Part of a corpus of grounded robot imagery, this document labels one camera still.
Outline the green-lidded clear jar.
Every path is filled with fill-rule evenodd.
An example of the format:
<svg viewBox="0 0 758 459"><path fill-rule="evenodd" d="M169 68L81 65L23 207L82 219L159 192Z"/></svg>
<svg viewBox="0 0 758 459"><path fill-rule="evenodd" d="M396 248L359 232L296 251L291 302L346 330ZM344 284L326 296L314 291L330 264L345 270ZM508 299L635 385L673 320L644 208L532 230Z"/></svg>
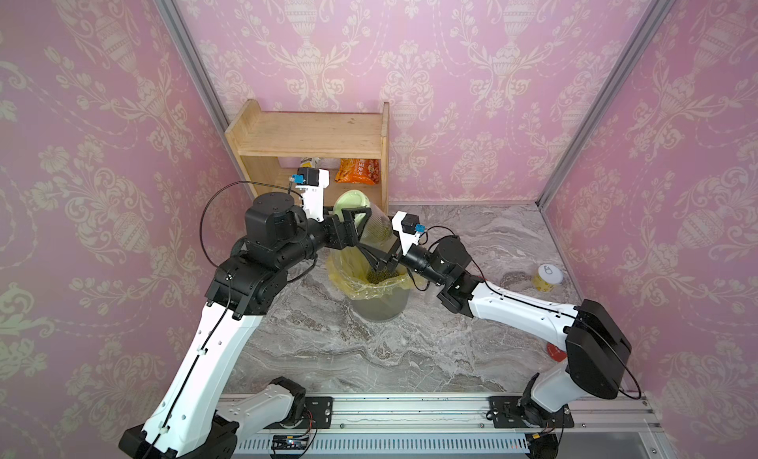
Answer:
<svg viewBox="0 0 758 459"><path fill-rule="evenodd" d="M341 221L344 209L369 208L370 214L358 213L353 216L355 226L362 226L361 243L375 249L390 249L396 240L390 219L369 197L360 190L349 190L342 194L334 205L334 213Z"/></svg>

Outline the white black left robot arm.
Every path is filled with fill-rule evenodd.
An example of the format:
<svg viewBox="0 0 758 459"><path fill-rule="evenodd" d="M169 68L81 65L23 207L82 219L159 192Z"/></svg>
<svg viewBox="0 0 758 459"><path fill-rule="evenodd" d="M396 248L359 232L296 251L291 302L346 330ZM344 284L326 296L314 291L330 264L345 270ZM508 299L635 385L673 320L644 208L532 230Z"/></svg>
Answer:
<svg viewBox="0 0 758 459"><path fill-rule="evenodd" d="M124 432L120 450L131 458L229 458L239 438L270 425L307 427L306 391L284 377L236 407L221 411L218 403L245 344L292 283L288 271L325 248L356 246L371 215L370 207L340 215L317 208L310 217L287 192L255 198L247 234L217 267L171 386L149 419Z"/></svg>

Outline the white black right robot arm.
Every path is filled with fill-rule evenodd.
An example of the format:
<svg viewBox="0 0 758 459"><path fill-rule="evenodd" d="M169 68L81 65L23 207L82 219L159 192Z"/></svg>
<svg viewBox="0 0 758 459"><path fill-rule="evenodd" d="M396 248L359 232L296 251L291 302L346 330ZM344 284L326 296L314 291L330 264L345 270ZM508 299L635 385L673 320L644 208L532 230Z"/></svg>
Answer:
<svg viewBox="0 0 758 459"><path fill-rule="evenodd" d="M585 299L578 305L553 303L495 287L483 271L470 273L474 261L460 239L446 236L432 249L394 243L390 252L358 247L375 271L401 265L438 287L438 299L451 313L494 321L541 338L566 353L566 359L527 383L516 409L527 425L552 425L570 402L585 396L614 400L628 373L631 345L608 311Z"/></svg>

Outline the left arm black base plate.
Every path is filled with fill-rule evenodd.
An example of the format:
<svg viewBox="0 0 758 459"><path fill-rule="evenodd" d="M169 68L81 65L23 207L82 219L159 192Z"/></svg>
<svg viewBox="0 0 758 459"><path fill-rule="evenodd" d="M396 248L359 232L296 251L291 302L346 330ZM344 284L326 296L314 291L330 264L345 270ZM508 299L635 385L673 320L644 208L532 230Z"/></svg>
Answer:
<svg viewBox="0 0 758 459"><path fill-rule="evenodd" d="M284 421L268 426L269 429L329 429L332 423L334 398L307 396L296 399Z"/></svg>

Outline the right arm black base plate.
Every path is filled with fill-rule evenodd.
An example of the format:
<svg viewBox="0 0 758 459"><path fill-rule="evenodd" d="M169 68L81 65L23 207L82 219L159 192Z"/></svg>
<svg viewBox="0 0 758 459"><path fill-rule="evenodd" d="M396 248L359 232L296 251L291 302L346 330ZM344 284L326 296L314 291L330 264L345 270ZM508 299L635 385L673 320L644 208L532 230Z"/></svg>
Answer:
<svg viewBox="0 0 758 459"><path fill-rule="evenodd" d="M559 412L543 414L536 407L524 409L517 396L490 396L486 419L496 429L572 429L576 424L565 405Z"/></svg>

